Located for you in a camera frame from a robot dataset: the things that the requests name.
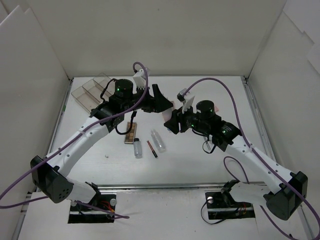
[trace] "white wall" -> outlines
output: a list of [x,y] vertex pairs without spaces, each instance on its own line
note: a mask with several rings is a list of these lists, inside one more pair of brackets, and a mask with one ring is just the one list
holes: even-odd
[[0,0],[8,13],[11,13],[18,5],[25,12],[29,8],[27,0]]
[[248,75],[285,0],[27,0],[69,77]]
[[[29,9],[13,10],[0,23],[0,193],[43,157],[51,141],[68,78]],[[1,205],[22,202],[33,186],[27,177]],[[12,237],[20,207],[0,210],[0,240]]]
[[[307,199],[320,213],[320,74],[307,59],[313,45],[282,13],[249,81],[276,158],[309,177]],[[304,209],[317,235],[318,225]]]
[[0,2],[0,23],[8,16],[4,5]]

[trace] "white table surface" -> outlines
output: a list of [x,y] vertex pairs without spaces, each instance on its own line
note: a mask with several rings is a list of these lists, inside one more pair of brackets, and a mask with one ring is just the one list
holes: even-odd
[[[132,77],[128,76],[116,78],[133,81]],[[177,100],[178,92],[200,78],[200,76],[151,76],[150,84],[157,83],[160,91],[175,102],[176,108],[179,108],[181,103]],[[217,78],[230,88],[245,134],[254,145],[264,150],[241,78],[239,76]],[[92,77],[74,78],[71,91],[90,79]],[[219,83],[203,81],[197,84],[192,92],[195,94],[194,109],[199,101],[211,100],[218,107],[217,114],[222,116],[222,119],[237,125],[232,101]],[[60,147],[78,130],[88,115],[70,95],[53,149]],[[118,127],[120,131],[124,132],[130,116],[130,113],[125,115],[125,120]],[[223,165],[223,157],[226,154],[220,149],[216,149],[213,154],[203,152],[203,137],[193,134],[190,129],[186,133],[174,135],[163,126],[164,120],[160,113],[145,113],[141,110],[138,111],[134,121],[137,122],[136,138],[141,140],[143,158],[136,159],[133,145],[124,144],[124,136],[112,131],[78,161],[69,177],[99,185],[224,183],[232,179]],[[146,142],[150,140],[153,143],[150,136],[152,128],[159,132],[167,148],[165,153],[158,153],[158,159],[152,155]],[[236,176],[243,179],[243,173],[236,163],[230,162],[229,166]],[[248,168],[245,169],[251,181],[260,181],[259,176]]]
[[[258,206],[255,218],[208,225],[200,216],[208,189],[118,192],[116,212],[128,215],[114,223],[68,224],[70,201],[44,199],[29,204],[19,240],[285,240]],[[32,198],[44,194],[35,192]],[[203,217],[208,221],[206,209]],[[273,220],[283,231],[308,239],[299,215]]]

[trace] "pencil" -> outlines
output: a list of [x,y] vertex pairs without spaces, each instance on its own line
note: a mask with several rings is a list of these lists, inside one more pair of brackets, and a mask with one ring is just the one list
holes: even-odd
[[154,155],[154,157],[155,158],[157,158],[158,157],[158,155],[156,154],[156,151],[154,150],[154,148],[152,147],[152,145],[151,145],[151,143],[149,142],[149,140],[148,141],[146,141],[147,143],[148,143],[148,145],[149,145],[149,147],[150,147],[150,149],[151,149],[151,151],[152,151],[152,153],[153,153],[153,155]]

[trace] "small glass bottle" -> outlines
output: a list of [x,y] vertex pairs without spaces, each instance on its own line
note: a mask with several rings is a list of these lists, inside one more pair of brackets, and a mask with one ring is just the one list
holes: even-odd
[[136,159],[142,158],[142,147],[139,138],[133,139],[134,156]]
[[154,142],[154,145],[158,149],[159,153],[163,153],[166,151],[166,146],[165,146],[164,142],[162,141],[159,133],[155,129],[151,130],[151,138]]

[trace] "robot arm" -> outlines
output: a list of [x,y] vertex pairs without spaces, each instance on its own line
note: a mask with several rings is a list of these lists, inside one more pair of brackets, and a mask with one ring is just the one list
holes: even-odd
[[[81,201],[95,205],[100,196],[97,186],[93,183],[77,182],[68,177],[71,169],[78,160],[101,138],[108,135],[119,123],[124,120],[124,115],[110,119],[100,124],[96,124],[88,131],[84,132],[88,126],[96,121],[119,114],[132,106],[142,97],[145,90],[144,71],[138,71],[133,79],[136,83],[136,93],[133,94],[133,83],[127,79],[115,80],[115,93],[109,97],[108,101],[101,103],[91,111],[89,118],[80,129],[68,139],[62,146],[70,143],[75,137],[80,137],[70,144],[64,151],[54,156],[48,162],[32,172],[33,183],[41,189],[54,203],[60,203],[65,199]],[[152,85],[153,96],[147,90],[146,95],[140,104],[134,109],[142,109],[147,113],[161,113],[173,107],[160,92],[158,85]],[[36,166],[43,160],[36,156],[30,162],[31,167]]]
[[185,91],[185,89],[182,90],[177,96],[183,106],[172,112],[171,119],[165,122],[164,126],[174,134],[184,133],[190,128],[192,131],[204,135],[223,152],[235,157],[259,175],[267,185],[245,184],[237,180],[227,182],[222,189],[222,194],[228,202],[249,202],[267,206],[275,216],[282,220],[288,220],[302,203],[302,200],[270,172],[253,153],[253,150],[304,197],[307,194],[307,176],[300,171],[294,174],[274,162],[252,143],[249,142],[248,145],[236,126],[216,115],[215,105],[212,101],[200,101],[196,105],[196,113],[194,113],[192,107],[194,96],[190,92],[184,95]]

